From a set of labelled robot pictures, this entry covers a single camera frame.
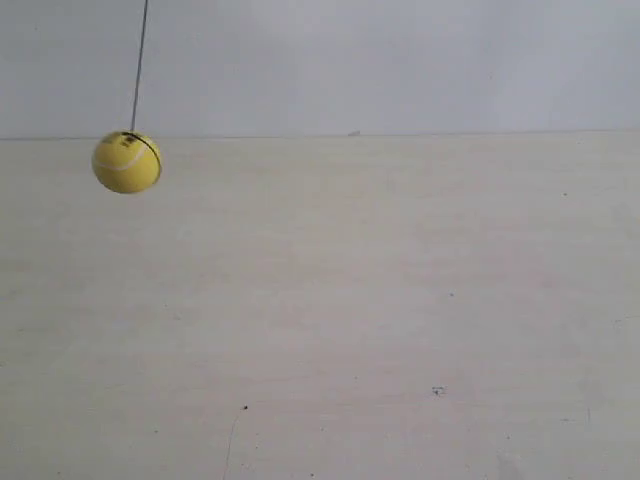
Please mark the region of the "yellow tennis ball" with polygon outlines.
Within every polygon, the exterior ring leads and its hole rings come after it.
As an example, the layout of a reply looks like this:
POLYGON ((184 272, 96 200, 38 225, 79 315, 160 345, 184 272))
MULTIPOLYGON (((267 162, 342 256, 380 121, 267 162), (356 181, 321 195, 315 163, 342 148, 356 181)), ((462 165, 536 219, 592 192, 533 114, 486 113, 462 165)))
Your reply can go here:
POLYGON ((154 186, 162 173, 162 160, 153 140, 135 131, 115 131, 96 145, 91 167, 108 190, 135 194, 154 186))

